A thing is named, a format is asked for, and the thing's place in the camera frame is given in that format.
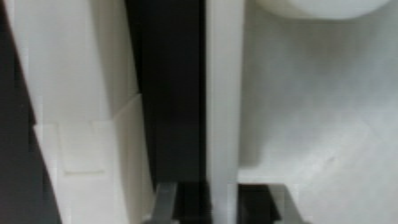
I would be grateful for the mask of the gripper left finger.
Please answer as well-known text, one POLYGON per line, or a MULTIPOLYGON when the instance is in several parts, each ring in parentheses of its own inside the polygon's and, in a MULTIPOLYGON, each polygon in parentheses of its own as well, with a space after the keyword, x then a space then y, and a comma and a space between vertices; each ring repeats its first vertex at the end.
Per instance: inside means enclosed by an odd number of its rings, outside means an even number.
POLYGON ((142 224, 211 224, 210 190, 202 182, 162 182, 142 224))

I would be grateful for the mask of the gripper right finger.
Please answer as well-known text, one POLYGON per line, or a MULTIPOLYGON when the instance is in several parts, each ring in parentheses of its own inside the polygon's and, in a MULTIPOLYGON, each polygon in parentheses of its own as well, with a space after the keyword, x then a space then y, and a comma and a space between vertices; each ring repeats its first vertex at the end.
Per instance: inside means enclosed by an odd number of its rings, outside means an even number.
POLYGON ((309 224, 282 184, 238 185, 236 224, 309 224))

